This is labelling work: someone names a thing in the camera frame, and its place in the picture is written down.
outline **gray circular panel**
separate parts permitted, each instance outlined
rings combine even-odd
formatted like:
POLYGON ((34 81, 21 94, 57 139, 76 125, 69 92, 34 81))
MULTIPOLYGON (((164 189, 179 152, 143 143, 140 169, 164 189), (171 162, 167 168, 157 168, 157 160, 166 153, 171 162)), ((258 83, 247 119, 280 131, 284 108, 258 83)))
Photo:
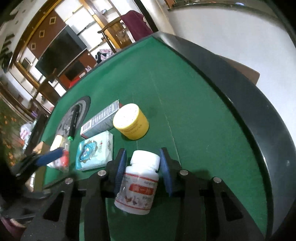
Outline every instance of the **gray circular panel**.
POLYGON ((75 134, 77 133, 78 130, 80 130, 80 127, 82 126, 82 123, 86 117, 87 112, 89 111, 89 106, 91 103, 91 99, 89 96, 84 96, 80 98, 76 103, 74 103, 70 109, 67 111, 67 113, 64 115, 62 120, 59 123, 59 126, 56 131, 56 135, 61 135, 63 137, 68 137, 69 131, 70 131, 70 125, 71 125, 71 120, 73 117, 73 112, 74 112, 74 106, 77 104, 80 106, 79 109, 79 115, 78 115, 78 121, 77 121, 77 127, 75 134))

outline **barcode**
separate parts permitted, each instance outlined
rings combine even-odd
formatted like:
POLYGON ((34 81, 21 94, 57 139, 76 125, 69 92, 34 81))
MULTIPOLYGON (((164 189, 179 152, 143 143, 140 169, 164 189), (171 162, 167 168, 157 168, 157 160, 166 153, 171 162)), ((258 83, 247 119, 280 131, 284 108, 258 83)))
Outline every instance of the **barcode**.
POLYGON ((83 127, 82 127, 82 132, 87 131, 88 129, 91 128, 91 120, 89 120, 88 122, 86 122, 83 127))

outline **gray box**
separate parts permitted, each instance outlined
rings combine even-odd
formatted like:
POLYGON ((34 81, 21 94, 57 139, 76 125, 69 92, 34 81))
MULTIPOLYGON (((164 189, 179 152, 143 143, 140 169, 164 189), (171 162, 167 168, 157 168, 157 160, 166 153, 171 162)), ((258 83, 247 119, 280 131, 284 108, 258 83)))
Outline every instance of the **gray box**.
POLYGON ((113 126, 113 118, 115 113, 119 110, 119 100, 114 101, 111 105, 96 114, 93 118, 88 120, 80 129, 80 135, 88 139, 94 135, 100 134, 104 131, 111 130, 113 126))

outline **bottle with yellow cap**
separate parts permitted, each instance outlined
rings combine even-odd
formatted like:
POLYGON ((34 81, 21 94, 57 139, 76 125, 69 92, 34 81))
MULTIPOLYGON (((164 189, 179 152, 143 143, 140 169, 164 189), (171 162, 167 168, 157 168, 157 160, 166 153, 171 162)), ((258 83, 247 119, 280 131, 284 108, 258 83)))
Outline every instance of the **bottle with yellow cap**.
POLYGON ((133 103, 124 105, 117 111, 113 119, 113 125, 131 140, 140 139, 149 129, 146 116, 139 106, 133 103))

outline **white bottle cap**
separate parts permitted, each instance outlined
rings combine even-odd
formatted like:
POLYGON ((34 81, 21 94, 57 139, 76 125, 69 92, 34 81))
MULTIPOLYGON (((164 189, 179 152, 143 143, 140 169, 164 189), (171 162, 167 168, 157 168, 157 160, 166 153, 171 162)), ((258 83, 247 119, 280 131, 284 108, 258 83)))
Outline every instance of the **white bottle cap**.
POLYGON ((137 150, 133 152, 131 157, 132 164, 141 164, 155 169, 159 168, 160 157, 152 152, 137 150))

